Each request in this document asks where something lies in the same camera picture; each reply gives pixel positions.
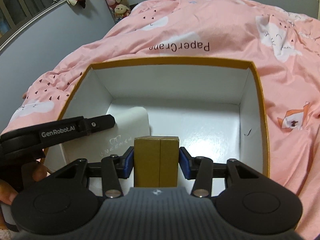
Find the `black robotic device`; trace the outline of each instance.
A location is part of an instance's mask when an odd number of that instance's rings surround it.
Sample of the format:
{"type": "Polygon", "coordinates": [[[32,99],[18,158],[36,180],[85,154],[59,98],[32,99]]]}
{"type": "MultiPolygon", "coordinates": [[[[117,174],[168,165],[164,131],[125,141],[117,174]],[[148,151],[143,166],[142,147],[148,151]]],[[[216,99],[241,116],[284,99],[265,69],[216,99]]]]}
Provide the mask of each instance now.
{"type": "Polygon", "coordinates": [[[119,179],[131,174],[133,147],[101,163],[75,160],[23,190],[21,166],[43,157],[42,149],[114,125],[111,115],[76,117],[0,137],[1,179],[20,192],[11,207],[16,239],[301,239],[294,232],[302,215],[295,194],[236,159],[213,163],[184,147],[179,165],[195,179],[191,195],[177,187],[131,188],[124,196],[119,179]],[[19,176],[8,176],[19,168],[19,176]],[[102,178],[103,197],[88,189],[92,177],[102,178]],[[215,197],[212,178],[225,178],[226,189],[215,197]]]}

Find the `fingernail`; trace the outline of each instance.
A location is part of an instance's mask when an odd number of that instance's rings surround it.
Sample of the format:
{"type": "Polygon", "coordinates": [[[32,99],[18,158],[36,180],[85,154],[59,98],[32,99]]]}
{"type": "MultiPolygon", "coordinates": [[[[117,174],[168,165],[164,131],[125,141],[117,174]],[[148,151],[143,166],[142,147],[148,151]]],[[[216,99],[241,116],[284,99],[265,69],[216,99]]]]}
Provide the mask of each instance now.
{"type": "Polygon", "coordinates": [[[14,200],[14,198],[17,196],[17,194],[15,193],[11,193],[10,196],[9,196],[9,200],[10,202],[12,203],[12,201],[14,200]]]}

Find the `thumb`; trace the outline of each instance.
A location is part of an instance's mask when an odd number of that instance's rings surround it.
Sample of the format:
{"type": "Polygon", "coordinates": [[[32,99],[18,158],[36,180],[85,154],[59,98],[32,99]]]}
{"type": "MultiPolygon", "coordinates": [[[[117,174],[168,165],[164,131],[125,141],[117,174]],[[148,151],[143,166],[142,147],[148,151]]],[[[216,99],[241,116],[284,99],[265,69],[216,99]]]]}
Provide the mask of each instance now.
{"type": "Polygon", "coordinates": [[[18,193],[7,182],[0,179],[0,201],[11,205],[18,193]]]}

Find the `bed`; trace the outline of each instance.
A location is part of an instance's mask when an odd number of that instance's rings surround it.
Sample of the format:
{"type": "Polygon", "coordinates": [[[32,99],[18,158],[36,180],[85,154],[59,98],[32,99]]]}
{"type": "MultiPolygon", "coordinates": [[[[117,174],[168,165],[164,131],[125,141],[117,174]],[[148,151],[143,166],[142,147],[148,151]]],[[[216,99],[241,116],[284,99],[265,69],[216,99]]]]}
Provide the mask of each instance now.
{"type": "Polygon", "coordinates": [[[319,235],[320,221],[319,37],[318,20],[250,0],[141,2],[103,39],[41,75],[3,133],[57,120],[93,63],[158,56],[252,61],[263,88],[270,178],[301,199],[304,211],[296,230],[311,240],[319,235]],[[30,105],[32,111],[24,114],[30,105]]]}

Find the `window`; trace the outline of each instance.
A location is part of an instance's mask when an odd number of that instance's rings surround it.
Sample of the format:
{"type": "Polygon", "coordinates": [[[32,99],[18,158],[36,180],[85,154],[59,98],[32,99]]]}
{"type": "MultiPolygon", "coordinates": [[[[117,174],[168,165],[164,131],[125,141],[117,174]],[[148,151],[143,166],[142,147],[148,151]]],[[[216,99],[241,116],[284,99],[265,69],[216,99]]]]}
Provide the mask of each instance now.
{"type": "Polygon", "coordinates": [[[53,0],[0,0],[0,45],[53,0]]]}

